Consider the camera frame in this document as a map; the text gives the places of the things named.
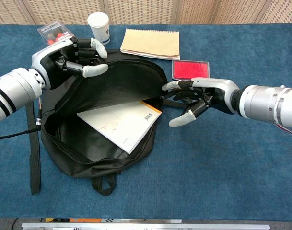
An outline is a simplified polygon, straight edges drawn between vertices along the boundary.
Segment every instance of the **blue table surface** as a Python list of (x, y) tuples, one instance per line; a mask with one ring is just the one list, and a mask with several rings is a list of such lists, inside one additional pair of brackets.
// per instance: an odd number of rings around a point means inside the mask
[[(0, 25), (0, 74), (29, 68), (44, 48), (39, 26)], [(69, 25), (77, 38), (87, 25)], [(212, 78), (240, 88), (292, 87), (292, 24), (114, 25), (106, 48), (126, 28), (180, 31), (182, 60), (210, 62)], [(171, 62), (151, 59), (171, 80)], [(41, 144), (41, 191), (31, 195), (27, 135), (0, 140), (0, 217), (292, 220), (292, 137), (273, 124), (208, 110), (170, 128), (181, 109), (165, 107), (151, 154), (117, 177), (112, 195), (90, 179), (61, 173)], [(0, 136), (27, 129), (25, 109), (0, 122)]]

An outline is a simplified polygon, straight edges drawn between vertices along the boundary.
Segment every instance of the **black strap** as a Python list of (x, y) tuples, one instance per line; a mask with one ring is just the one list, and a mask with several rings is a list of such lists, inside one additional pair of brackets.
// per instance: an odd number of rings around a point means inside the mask
[[(25, 106), (27, 126), (29, 129), (36, 128), (34, 104), (30, 102)], [(36, 194), (40, 190), (40, 148), (38, 132), (29, 133), (29, 139), (31, 144), (30, 153), (30, 184), (32, 194)]]
[(107, 179), (107, 183), (109, 184), (109, 188), (102, 189), (102, 179), (103, 177), (93, 177), (92, 178), (92, 186), (93, 189), (97, 192), (101, 193), (104, 196), (110, 195), (116, 186), (116, 175), (115, 173), (109, 174), (105, 176)]

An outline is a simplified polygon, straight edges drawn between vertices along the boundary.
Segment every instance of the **white book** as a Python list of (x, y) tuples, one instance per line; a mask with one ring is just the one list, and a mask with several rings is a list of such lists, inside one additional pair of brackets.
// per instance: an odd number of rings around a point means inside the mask
[(145, 102), (131, 102), (93, 109), (77, 115), (130, 154), (161, 113)]

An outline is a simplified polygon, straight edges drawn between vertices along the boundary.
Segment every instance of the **spiral notebook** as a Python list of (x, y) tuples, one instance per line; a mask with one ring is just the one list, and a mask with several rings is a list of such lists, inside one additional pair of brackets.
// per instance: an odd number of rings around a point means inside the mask
[(126, 29), (120, 51), (158, 59), (180, 59), (178, 31)]

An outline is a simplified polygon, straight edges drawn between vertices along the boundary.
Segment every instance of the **robotic arm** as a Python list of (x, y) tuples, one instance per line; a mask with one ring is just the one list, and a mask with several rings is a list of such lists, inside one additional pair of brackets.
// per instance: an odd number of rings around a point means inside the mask
[(180, 117), (169, 126), (188, 124), (213, 107), (228, 114), (281, 126), (292, 127), (292, 88), (250, 85), (240, 90), (231, 80), (193, 78), (190, 81), (173, 81), (162, 87), (168, 91), (165, 98), (192, 99)]
[(14, 69), (0, 77), (0, 120), (72, 75), (87, 78), (106, 72), (107, 64), (94, 66), (100, 57), (107, 58), (107, 52), (98, 40), (75, 37), (33, 54), (31, 69)]

